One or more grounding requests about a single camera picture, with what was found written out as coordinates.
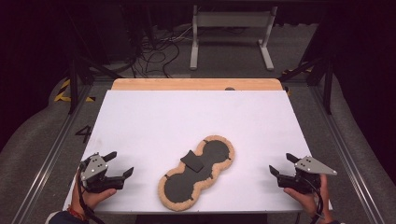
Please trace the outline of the white metal stand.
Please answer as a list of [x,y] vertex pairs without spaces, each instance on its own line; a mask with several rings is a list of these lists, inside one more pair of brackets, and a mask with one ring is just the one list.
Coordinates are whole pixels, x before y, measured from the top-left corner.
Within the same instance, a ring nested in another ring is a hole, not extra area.
[[198,68],[199,39],[198,29],[200,27],[242,27],[242,28],[262,28],[263,38],[258,40],[266,69],[273,71],[274,64],[269,54],[267,44],[276,19],[277,7],[258,12],[247,11],[200,11],[198,6],[193,7],[192,12],[192,45],[190,70]]

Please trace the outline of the white table board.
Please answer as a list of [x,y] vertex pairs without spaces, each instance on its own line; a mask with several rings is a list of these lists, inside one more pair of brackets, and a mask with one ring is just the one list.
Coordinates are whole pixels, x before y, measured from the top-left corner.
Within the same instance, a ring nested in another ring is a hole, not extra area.
[[116,152],[108,175],[133,169],[99,213],[165,214],[160,179],[209,135],[227,138],[233,164],[201,192],[190,212],[276,213],[300,210],[269,172],[293,175],[291,153],[310,150],[284,91],[108,91],[84,154]]

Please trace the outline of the person's left hand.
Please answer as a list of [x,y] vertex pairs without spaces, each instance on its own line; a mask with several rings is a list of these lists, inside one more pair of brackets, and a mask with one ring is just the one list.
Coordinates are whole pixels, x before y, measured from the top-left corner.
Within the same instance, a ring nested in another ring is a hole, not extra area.
[[80,198],[83,198],[84,203],[90,207],[91,210],[94,210],[99,203],[117,193],[115,189],[107,189],[100,193],[87,192],[78,186],[78,175],[79,172],[76,172],[75,186],[73,188],[72,199],[70,203],[70,208],[78,214],[85,216],[85,211],[79,201]]

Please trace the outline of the black metal stand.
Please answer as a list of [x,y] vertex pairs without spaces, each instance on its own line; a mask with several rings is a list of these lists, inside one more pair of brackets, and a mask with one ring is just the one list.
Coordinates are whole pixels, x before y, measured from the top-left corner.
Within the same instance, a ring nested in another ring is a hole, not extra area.
[[70,80],[70,91],[71,91],[71,104],[69,113],[73,114],[78,107],[79,94],[78,94],[78,80],[81,79],[84,85],[91,85],[94,81],[90,67],[95,68],[100,73],[111,77],[113,79],[120,78],[117,73],[103,67],[99,63],[82,56],[77,50],[71,50],[67,56],[69,62],[69,80]]
[[[325,111],[330,115],[332,113],[331,111],[332,75],[333,75],[332,57],[316,58],[312,61],[302,63],[298,67],[304,69],[310,66],[313,66],[313,69],[305,80],[306,84],[308,86],[317,86],[319,82],[322,79],[324,79],[324,90],[323,90],[322,100]],[[278,80],[280,82],[284,82],[300,74],[293,72],[285,76],[281,75],[281,77],[279,77]]]

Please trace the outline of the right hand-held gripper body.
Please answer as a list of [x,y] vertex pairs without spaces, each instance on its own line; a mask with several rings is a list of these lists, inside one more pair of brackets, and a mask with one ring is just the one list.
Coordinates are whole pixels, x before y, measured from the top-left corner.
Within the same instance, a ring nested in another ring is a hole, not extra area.
[[282,175],[276,179],[280,188],[291,188],[302,194],[312,193],[321,187],[320,175],[337,175],[337,172],[311,156],[294,163],[295,175]]

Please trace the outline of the aluminium floor rail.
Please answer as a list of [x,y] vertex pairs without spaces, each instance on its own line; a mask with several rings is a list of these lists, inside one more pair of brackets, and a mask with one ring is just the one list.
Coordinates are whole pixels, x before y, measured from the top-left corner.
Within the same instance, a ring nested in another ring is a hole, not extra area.
[[342,137],[338,126],[332,115],[330,115],[323,105],[323,97],[317,87],[309,87],[311,95],[315,99],[315,102],[324,118],[332,137],[336,144],[336,151],[343,163],[346,173],[351,181],[353,189],[356,191],[357,196],[361,202],[364,212],[366,213],[371,224],[385,224],[384,218],[380,214],[377,205],[375,204],[374,198],[371,192],[368,190],[365,181],[361,176],[356,163],[353,161],[351,154],[349,153],[347,144]]
[[71,130],[73,122],[78,116],[79,110],[85,102],[85,98],[90,93],[91,88],[91,85],[82,85],[78,89],[78,100],[76,101],[73,111],[70,112],[73,106],[69,105],[65,109],[65,115],[58,116],[58,119],[61,119],[61,121],[50,125],[49,131],[43,132],[43,137],[37,137],[35,139],[36,143],[33,144],[34,148],[28,153],[29,161],[26,162],[23,167],[27,171],[32,170],[32,163],[39,149],[46,149],[47,152],[45,153],[45,158],[39,163],[34,179],[29,185],[29,189],[24,195],[23,201],[10,224],[26,224],[29,216],[32,215],[33,208],[50,177],[50,173],[58,160],[66,137]]

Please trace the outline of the wooden table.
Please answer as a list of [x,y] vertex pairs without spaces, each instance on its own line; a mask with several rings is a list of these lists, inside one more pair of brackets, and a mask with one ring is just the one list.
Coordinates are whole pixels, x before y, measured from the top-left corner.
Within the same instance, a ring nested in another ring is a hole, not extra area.
[[118,78],[113,91],[282,91],[276,78]]

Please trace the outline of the person's right hand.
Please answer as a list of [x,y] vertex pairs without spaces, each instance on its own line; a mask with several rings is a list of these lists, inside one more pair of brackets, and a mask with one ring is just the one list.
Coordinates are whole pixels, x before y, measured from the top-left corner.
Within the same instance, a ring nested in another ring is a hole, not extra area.
[[[321,188],[320,195],[323,201],[322,215],[324,218],[320,219],[318,224],[330,224],[334,221],[332,212],[330,211],[330,194],[328,190],[328,180],[326,175],[321,175]],[[301,194],[298,191],[290,188],[284,188],[283,191],[291,198],[296,200],[304,209],[304,211],[313,218],[317,212],[317,203],[315,202],[316,196],[313,194]]]

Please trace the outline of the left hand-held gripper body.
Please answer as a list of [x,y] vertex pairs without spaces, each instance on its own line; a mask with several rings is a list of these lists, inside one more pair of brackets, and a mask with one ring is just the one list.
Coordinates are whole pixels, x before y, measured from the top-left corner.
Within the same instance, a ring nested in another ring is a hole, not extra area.
[[123,189],[123,176],[106,176],[108,164],[99,153],[94,153],[81,163],[79,176],[83,188],[90,193],[100,193],[107,189]]

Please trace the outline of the yellow black floor tape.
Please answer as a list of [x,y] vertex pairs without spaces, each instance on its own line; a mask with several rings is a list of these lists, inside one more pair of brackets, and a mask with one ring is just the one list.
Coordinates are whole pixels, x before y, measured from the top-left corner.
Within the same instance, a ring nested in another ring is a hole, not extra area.
[[55,102],[70,102],[72,98],[70,96],[66,96],[65,92],[70,85],[70,79],[67,78],[64,83],[62,84],[61,88],[59,89],[58,93],[56,94],[54,101]]
[[285,75],[288,75],[293,72],[296,72],[297,74],[300,74],[300,73],[308,73],[309,74],[312,72],[312,69],[313,69],[313,66],[310,66],[310,67],[307,67],[304,69],[301,67],[294,68],[294,69],[286,69],[286,70],[282,71],[281,75],[285,76]]

